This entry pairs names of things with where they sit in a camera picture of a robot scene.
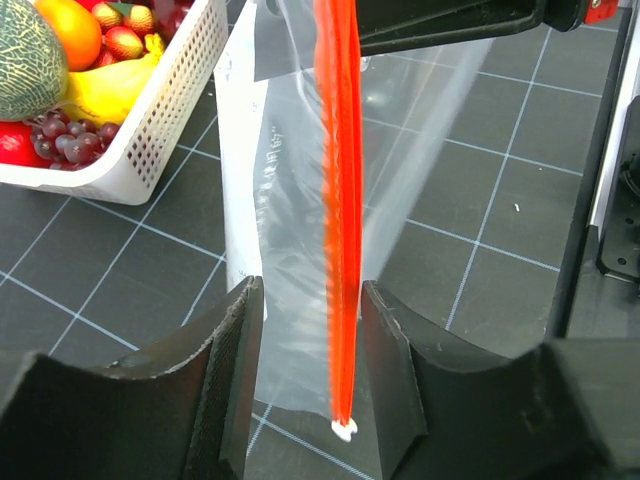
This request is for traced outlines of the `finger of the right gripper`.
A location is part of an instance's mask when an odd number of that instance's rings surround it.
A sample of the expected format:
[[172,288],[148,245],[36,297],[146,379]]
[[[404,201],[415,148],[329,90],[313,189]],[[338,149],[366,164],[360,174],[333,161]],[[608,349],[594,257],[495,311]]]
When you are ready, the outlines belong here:
[[596,1],[358,1],[356,8],[365,56],[514,35],[541,24],[566,32],[598,21]]

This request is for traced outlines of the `clear zip bag red zipper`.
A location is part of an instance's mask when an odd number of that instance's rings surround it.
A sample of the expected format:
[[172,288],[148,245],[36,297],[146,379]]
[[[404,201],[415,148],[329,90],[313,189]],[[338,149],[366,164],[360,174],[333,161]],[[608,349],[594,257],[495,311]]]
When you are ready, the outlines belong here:
[[215,67],[227,284],[264,283],[255,397],[349,441],[360,288],[435,165],[487,39],[366,55],[351,1],[249,1]]

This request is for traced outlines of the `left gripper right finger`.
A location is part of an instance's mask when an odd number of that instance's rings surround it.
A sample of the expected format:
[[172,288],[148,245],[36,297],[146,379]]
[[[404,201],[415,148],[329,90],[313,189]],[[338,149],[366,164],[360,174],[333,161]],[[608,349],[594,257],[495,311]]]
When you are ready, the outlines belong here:
[[384,478],[638,477],[636,340],[547,340],[507,358],[371,281],[361,312]]

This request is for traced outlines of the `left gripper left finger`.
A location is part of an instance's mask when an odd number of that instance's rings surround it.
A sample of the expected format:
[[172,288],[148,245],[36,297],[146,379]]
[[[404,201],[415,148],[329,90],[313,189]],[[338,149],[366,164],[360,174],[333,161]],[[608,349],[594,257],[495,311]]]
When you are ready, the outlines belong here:
[[107,367],[1,355],[5,479],[240,479],[263,327],[260,278]]

